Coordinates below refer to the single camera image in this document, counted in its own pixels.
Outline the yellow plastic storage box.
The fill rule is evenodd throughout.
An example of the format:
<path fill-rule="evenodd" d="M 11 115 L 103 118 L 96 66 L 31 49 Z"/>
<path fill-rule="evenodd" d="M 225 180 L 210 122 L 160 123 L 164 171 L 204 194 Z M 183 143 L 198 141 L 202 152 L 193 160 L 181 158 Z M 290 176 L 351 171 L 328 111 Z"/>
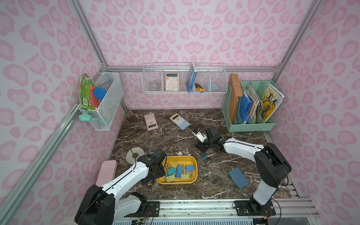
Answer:
<path fill-rule="evenodd" d="M 167 175 L 167 163 L 177 163 L 178 165 L 186 164 L 186 166 L 194 165 L 195 170 L 190 172 L 190 179 L 182 180 L 181 178 L 176 178 L 173 182 L 167 182 L 166 176 Z M 198 169 L 197 169 L 197 161 L 192 156 L 168 156 L 166 162 L 164 161 L 163 165 L 165 166 L 165 173 L 164 177 L 157 179 L 157 182 L 162 185 L 185 185 L 185 184 L 192 184 L 198 178 Z"/>

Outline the yellow-green binder clip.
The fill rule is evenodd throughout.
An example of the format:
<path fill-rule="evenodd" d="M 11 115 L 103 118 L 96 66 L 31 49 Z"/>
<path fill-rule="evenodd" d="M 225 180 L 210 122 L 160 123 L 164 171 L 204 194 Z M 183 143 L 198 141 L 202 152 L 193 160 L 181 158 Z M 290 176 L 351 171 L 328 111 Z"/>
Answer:
<path fill-rule="evenodd" d="M 181 176 L 181 179 L 182 179 L 182 180 L 188 180 L 188 179 L 190 179 L 190 172 L 188 172 L 188 171 L 186 170 L 186 164 L 183 164 L 183 165 L 182 165 L 182 170 L 181 170 L 180 176 Z"/>

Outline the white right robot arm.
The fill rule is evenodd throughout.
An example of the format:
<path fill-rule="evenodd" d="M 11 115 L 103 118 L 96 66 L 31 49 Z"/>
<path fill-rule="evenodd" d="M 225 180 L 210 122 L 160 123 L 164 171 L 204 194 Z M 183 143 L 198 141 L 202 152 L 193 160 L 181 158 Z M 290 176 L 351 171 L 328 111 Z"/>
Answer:
<path fill-rule="evenodd" d="M 195 128 L 193 136 L 198 139 L 196 148 L 201 152 L 213 149 L 216 152 L 238 155 L 256 163 L 261 178 L 260 184 L 249 200 L 234 202 L 233 207 L 237 209 L 238 216 L 276 215 L 272 209 L 272 197 L 283 180 L 288 178 L 292 168 L 275 144 L 256 145 L 236 138 L 222 137 L 214 126 L 209 126 L 203 131 Z"/>

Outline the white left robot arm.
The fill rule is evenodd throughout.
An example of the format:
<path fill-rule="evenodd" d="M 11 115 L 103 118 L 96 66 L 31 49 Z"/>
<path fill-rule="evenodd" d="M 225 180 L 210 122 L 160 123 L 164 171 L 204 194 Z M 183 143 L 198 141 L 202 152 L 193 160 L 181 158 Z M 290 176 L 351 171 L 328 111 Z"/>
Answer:
<path fill-rule="evenodd" d="M 149 217 L 154 214 L 147 207 L 147 198 L 133 192 L 123 198 L 134 185 L 143 185 L 166 175 L 163 162 L 167 155 L 160 149 L 140 156 L 134 165 L 114 180 L 102 186 L 92 185 L 85 193 L 75 215 L 78 225 L 111 225 L 128 215 Z"/>

